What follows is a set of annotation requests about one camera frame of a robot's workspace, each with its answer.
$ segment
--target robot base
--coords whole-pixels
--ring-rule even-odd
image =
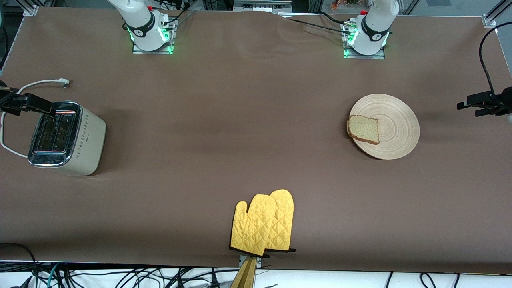
[[[356,19],[352,18],[352,19],[350,19],[350,21],[352,23],[354,23],[356,21]],[[341,27],[342,31],[349,31],[351,33],[354,33],[353,26],[346,26],[346,25],[340,24],[340,27]],[[350,37],[352,37],[352,34],[344,34],[344,33],[342,34],[344,58],[378,59],[378,60],[385,59],[384,47],[381,47],[381,49],[373,55],[362,55],[362,54],[359,54],[357,51],[355,51],[355,49],[348,44],[348,41],[352,40],[352,39],[350,39]]]
[[[164,14],[164,21],[169,21],[169,18],[166,14]],[[162,37],[169,38],[169,41],[164,43],[159,49],[153,50],[153,51],[145,51],[140,49],[135,42],[132,39],[133,47],[132,47],[132,53],[133,54],[172,54],[174,52],[174,43],[176,41],[176,30],[178,29],[178,20],[173,21],[172,23],[168,24],[166,28],[169,29],[169,31],[163,31]]]

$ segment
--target white floor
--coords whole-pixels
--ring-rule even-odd
[[[217,279],[222,283],[222,287],[229,287],[234,279],[236,272],[219,272],[229,268],[218,268]],[[78,273],[108,273],[115,270],[91,270],[76,271]],[[165,277],[173,277],[178,269],[162,269]],[[210,268],[197,268],[190,271],[184,278],[190,278],[195,275],[210,272]],[[125,274],[113,274],[106,276],[77,276],[74,278],[78,283],[86,288],[113,288]],[[11,288],[20,286],[28,277],[29,272],[0,273],[0,288]],[[258,270],[255,278],[254,288],[269,288],[275,285],[276,288],[312,288],[312,287],[332,287],[332,288],[384,288],[388,279],[387,272],[335,272],[335,271],[299,271],[299,270]],[[435,282],[436,288],[452,288],[455,283],[454,274],[430,274]],[[136,277],[127,283],[124,287],[133,287]],[[205,276],[206,281],[191,281],[185,285],[186,288],[204,288],[211,277]],[[427,277],[424,280],[429,288],[433,286]],[[35,280],[32,279],[29,288],[33,288]],[[140,288],[158,288],[165,285],[160,281],[145,279],[140,283]],[[417,273],[394,273],[389,288],[422,288],[422,284]],[[512,287],[512,276],[490,276],[490,275],[461,275],[458,288],[510,288]]]

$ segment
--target white cable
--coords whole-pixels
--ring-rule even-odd
[[[65,86],[65,85],[69,85],[70,81],[67,79],[64,79],[64,78],[36,81],[36,82],[30,83],[30,84],[27,84],[27,85],[21,87],[18,90],[18,92],[16,92],[16,94],[21,95],[23,90],[27,89],[28,87],[34,86],[37,84],[43,84],[43,83],[60,83],[61,85]],[[18,156],[24,157],[24,158],[28,158],[27,155],[16,152],[16,151],[12,150],[11,148],[7,147],[7,145],[5,145],[5,143],[4,143],[4,119],[5,119],[6,114],[7,114],[7,112],[4,111],[2,113],[2,117],[0,118],[0,145],[2,145],[2,147],[4,147],[9,152],[12,152],[12,153],[14,153]]]
[[[19,152],[16,152],[14,150],[12,150],[11,148],[7,147],[7,145],[5,145],[4,143],[4,119],[5,119],[5,114],[7,114],[7,112],[3,112],[2,113],[2,117],[0,118],[0,144],[2,145],[2,147],[4,147],[5,149],[7,149],[7,151],[10,151],[18,156],[21,156],[21,157],[24,157],[24,158],[28,158],[27,155],[23,155],[22,153],[19,153]]]
[[[27,89],[28,87],[30,86],[34,86],[34,85],[37,85],[37,84],[43,84],[43,83],[60,83],[62,85],[69,85],[69,80],[67,79],[64,79],[64,78],[59,78],[59,79],[50,79],[50,80],[41,80],[41,81],[36,81],[36,82],[33,82],[33,83],[30,83],[30,84],[27,84],[23,87],[21,87],[18,92],[16,92],[16,94],[19,94],[21,95],[23,90]]]

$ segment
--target green light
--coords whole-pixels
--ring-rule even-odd
[[[135,40],[133,40],[132,32],[129,29],[128,29],[128,33],[130,34],[130,39],[132,40],[132,42],[135,43]]]
[[[160,36],[162,37],[162,41],[167,41],[166,38],[168,38],[169,36],[167,34],[164,36],[163,32],[165,32],[165,31],[163,31],[163,29],[158,29],[158,32],[160,32]]]

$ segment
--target table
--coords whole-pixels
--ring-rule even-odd
[[[480,18],[398,17],[385,60],[344,59],[335,32],[266,12],[196,12],[173,55],[132,55],[121,24],[108,9],[25,19],[2,80],[74,80],[27,92],[81,103],[107,135],[89,177],[0,150],[2,242],[40,260],[233,266],[236,203],[288,189],[297,252],[272,253],[273,268],[510,272],[512,126],[455,109],[488,89]],[[484,57],[501,92],[512,81],[494,34]],[[408,156],[373,159],[346,135],[372,93],[415,111]],[[6,143],[27,151],[36,119],[6,117]]]

